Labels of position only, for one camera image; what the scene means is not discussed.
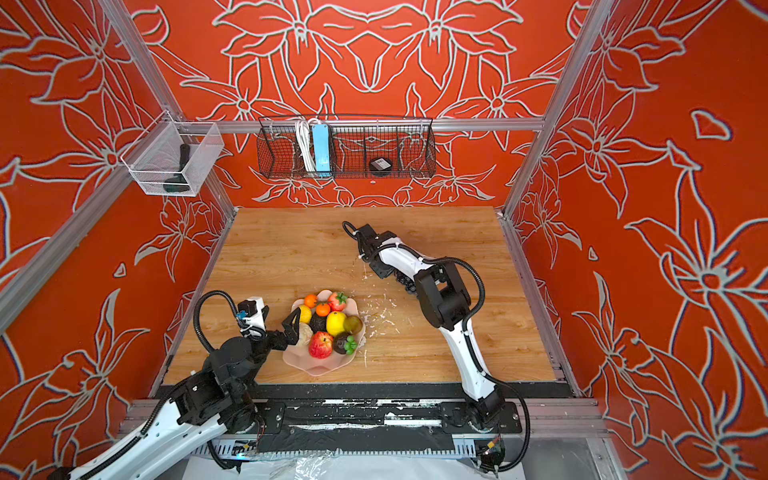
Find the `red fake apple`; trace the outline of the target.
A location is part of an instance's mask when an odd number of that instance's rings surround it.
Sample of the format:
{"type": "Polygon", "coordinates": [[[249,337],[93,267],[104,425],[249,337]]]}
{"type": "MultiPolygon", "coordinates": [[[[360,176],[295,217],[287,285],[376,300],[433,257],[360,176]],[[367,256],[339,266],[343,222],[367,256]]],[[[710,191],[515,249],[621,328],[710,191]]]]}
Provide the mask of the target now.
{"type": "Polygon", "coordinates": [[[311,358],[326,359],[334,353],[335,338],[333,335],[320,331],[313,334],[310,339],[308,352],[311,358]]]}

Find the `dark purple fake mangosteen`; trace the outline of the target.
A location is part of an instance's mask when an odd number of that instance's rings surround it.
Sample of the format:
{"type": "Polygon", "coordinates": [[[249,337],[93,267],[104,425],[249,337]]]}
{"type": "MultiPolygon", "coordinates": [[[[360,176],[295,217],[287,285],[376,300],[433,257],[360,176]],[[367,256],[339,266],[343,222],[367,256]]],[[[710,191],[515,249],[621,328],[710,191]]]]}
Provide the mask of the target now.
{"type": "Polygon", "coordinates": [[[333,350],[341,355],[353,355],[358,348],[355,336],[342,333],[334,338],[333,350]]]}

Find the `white fake garlic bulb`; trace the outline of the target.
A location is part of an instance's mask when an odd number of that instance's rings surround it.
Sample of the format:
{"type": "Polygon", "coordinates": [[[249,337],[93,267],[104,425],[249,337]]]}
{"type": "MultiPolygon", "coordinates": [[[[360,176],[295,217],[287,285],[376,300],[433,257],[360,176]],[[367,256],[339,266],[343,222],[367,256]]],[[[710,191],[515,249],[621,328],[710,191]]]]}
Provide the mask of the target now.
{"type": "Polygon", "coordinates": [[[299,324],[299,338],[297,347],[307,347],[314,335],[312,328],[307,323],[299,324]]]}

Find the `dark fake avocado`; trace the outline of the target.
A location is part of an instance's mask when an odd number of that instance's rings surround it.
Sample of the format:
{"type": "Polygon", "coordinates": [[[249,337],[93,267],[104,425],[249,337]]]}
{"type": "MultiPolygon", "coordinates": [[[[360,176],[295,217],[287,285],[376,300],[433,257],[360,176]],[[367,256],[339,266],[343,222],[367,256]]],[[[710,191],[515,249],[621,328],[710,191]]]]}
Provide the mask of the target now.
{"type": "Polygon", "coordinates": [[[317,314],[314,314],[311,317],[308,325],[312,329],[313,333],[326,332],[327,331],[327,318],[323,317],[323,316],[318,316],[317,314]]]}

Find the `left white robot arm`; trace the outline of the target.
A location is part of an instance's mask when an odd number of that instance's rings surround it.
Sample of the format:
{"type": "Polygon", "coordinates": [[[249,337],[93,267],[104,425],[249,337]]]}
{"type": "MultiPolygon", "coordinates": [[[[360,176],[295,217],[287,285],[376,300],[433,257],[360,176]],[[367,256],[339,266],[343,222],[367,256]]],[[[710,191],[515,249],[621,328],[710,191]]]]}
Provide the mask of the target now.
{"type": "Polygon", "coordinates": [[[155,479],[174,464],[225,434],[259,433],[266,420],[251,393],[273,350],[299,339],[300,310],[281,331],[260,338],[234,337],[212,349],[201,371],[178,382],[147,419],[109,450],[79,467],[59,467],[50,479],[155,479]]]}

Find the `red fake strawberry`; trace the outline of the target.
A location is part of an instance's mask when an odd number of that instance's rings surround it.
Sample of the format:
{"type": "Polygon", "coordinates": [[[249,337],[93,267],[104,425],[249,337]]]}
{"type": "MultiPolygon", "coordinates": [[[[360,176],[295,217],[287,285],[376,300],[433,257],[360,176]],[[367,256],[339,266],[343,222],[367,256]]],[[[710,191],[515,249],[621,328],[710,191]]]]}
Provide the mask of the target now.
{"type": "Polygon", "coordinates": [[[348,296],[344,292],[332,292],[327,303],[333,312],[342,312],[347,307],[348,296]]]}

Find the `brown fake passion fruit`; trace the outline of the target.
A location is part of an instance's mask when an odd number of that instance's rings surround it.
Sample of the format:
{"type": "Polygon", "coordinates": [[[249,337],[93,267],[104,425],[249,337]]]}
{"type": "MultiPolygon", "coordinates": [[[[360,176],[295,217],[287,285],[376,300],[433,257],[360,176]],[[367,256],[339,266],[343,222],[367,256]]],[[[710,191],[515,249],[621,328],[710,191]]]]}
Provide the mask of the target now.
{"type": "Polygon", "coordinates": [[[343,322],[344,331],[350,335],[357,335],[363,329],[362,320],[355,315],[347,316],[343,322]]]}

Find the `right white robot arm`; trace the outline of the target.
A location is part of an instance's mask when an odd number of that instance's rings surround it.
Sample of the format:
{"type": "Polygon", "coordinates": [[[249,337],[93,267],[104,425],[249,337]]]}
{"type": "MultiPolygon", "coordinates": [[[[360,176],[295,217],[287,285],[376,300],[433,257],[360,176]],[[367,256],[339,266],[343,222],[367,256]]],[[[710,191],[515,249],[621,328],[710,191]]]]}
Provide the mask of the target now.
{"type": "Polygon", "coordinates": [[[390,276],[419,301],[428,323],[445,338],[458,368],[468,403],[469,422],[479,431],[495,428],[505,409],[505,392],[520,404],[523,431],[530,433],[530,411],[522,395],[510,383],[490,374],[480,352],[472,325],[485,303],[486,290],[477,271],[455,257],[427,257],[390,231],[376,232],[370,225],[342,228],[357,243],[358,257],[379,278],[390,276]]]}

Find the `dark fake grape bunch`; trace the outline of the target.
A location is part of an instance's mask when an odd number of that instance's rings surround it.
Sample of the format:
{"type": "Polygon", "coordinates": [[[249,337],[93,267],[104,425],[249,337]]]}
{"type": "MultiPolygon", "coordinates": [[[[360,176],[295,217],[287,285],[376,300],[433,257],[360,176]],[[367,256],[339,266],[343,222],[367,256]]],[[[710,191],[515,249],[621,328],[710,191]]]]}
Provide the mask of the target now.
{"type": "Polygon", "coordinates": [[[396,281],[404,287],[404,290],[409,295],[417,294],[415,283],[410,277],[408,277],[407,275],[403,274],[400,271],[395,271],[394,275],[395,275],[396,281]]]}

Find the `pink scalloped fruit bowl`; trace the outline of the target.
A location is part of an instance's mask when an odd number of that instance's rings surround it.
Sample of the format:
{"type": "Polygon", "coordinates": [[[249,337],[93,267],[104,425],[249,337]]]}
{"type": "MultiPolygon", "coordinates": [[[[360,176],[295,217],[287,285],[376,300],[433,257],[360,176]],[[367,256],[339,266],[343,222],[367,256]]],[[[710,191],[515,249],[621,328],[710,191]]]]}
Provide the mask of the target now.
{"type": "MultiPolygon", "coordinates": [[[[318,299],[317,305],[321,303],[327,303],[327,300],[332,292],[336,292],[336,291],[322,290],[318,294],[316,294],[318,299]]],[[[297,300],[294,303],[294,307],[299,307],[300,305],[304,305],[304,299],[297,300]]],[[[313,315],[315,314],[316,306],[314,308],[311,308],[313,311],[313,315]]],[[[362,331],[357,335],[354,335],[358,344],[358,348],[357,348],[358,350],[365,342],[366,326],[365,326],[365,322],[362,319],[361,314],[359,313],[357,302],[352,297],[348,296],[347,307],[342,312],[344,312],[346,316],[350,316],[350,315],[358,316],[364,324],[362,331]]],[[[299,370],[302,370],[305,373],[315,377],[322,376],[324,374],[330,373],[334,370],[338,370],[339,368],[342,368],[350,364],[352,360],[355,358],[355,355],[357,352],[356,350],[356,352],[353,355],[341,355],[334,351],[334,353],[326,359],[314,359],[314,358],[311,358],[309,355],[308,346],[307,347],[297,347],[296,345],[289,346],[287,350],[283,353],[282,358],[287,365],[297,368],[299,370]]]]}

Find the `yellow fake lemon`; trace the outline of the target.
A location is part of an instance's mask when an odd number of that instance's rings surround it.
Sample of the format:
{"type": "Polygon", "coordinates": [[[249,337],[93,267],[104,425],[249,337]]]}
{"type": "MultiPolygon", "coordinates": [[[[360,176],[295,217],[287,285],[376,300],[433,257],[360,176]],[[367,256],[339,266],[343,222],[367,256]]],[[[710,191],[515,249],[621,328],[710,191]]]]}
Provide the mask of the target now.
{"type": "Polygon", "coordinates": [[[344,327],[346,314],[341,311],[332,311],[326,317],[326,332],[333,337],[346,332],[344,327]]]}

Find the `yellow fake pear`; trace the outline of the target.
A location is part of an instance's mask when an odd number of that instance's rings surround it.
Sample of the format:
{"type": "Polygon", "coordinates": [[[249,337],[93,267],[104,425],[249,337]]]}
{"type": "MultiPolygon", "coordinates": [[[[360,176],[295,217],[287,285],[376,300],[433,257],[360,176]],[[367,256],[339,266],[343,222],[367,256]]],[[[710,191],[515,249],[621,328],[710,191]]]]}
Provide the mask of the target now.
{"type": "Polygon", "coordinates": [[[312,309],[306,305],[300,305],[298,309],[299,309],[299,321],[302,324],[309,324],[313,316],[312,309]]]}

